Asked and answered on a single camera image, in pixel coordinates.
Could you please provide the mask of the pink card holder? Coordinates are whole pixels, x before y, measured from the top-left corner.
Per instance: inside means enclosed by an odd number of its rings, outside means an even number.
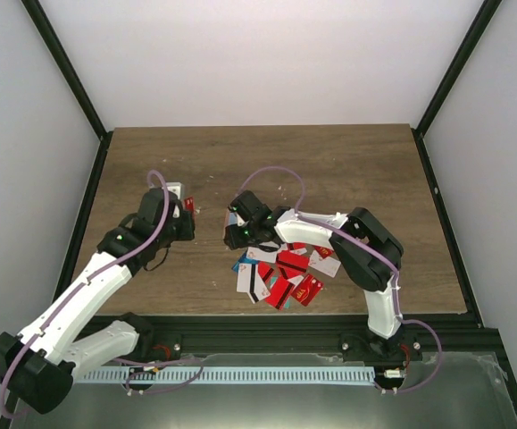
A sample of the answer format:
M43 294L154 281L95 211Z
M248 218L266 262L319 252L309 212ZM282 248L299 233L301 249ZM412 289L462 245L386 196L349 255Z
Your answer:
M240 226L241 219L236 212L227 211L225 215L224 232L234 231Z

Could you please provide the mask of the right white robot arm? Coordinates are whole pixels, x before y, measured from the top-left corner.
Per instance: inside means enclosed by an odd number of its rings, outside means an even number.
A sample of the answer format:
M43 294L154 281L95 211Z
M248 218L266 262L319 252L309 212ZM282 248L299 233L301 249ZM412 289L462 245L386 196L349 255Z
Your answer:
M225 227L229 248L247 248L267 242L302 242L334 252L351 281L363 290L368 310L368 347L381 360L400 349L402 312L399 275L402 245L369 212L357 207L350 214L310 214L289 206L273 210L228 206L236 221Z

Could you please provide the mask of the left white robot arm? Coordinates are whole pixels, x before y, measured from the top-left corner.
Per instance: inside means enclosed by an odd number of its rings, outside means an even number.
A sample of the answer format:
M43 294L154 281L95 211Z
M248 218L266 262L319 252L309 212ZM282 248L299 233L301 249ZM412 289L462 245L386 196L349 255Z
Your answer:
M40 414L55 409L76 380L116 358L148 359L154 328L127 313L103 330L78 336L98 309L174 241L195 237L184 186L152 188L137 212L125 216L97 245L87 265L63 294L18 334L0 334L0 383Z

